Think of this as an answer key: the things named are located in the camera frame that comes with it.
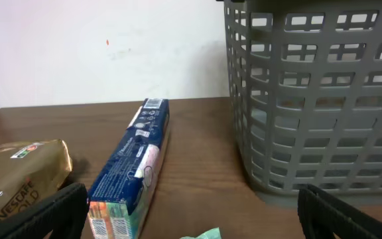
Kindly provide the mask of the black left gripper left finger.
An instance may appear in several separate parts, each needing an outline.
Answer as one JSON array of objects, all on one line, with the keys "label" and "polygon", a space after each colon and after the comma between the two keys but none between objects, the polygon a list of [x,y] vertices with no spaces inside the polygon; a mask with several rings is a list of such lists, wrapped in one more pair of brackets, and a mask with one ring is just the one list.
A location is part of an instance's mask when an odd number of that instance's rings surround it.
[{"label": "black left gripper left finger", "polygon": [[0,222],[0,239],[80,239],[88,211],[86,186],[72,183]]}]

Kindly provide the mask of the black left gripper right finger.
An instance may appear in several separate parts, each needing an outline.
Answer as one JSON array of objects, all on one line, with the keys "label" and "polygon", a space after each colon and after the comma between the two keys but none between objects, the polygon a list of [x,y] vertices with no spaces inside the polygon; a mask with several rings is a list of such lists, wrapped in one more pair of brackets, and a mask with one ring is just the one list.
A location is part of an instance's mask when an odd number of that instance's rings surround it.
[{"label": "black left gripper right finger", "polygon": [[382,222],[310,184],[298,192],[306,239],[382,239]]}]

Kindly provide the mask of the blue rectangular carton box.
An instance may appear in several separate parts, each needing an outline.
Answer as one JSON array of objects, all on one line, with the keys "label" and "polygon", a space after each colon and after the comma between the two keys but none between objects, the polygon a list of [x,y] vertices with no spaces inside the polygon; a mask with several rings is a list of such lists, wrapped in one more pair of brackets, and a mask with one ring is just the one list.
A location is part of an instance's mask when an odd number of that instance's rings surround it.
[{"label": "blue rectangular carton box", "polygon": [[169,101],[147,98],[88,191],[95,239],[138,238],[169,137]]}]

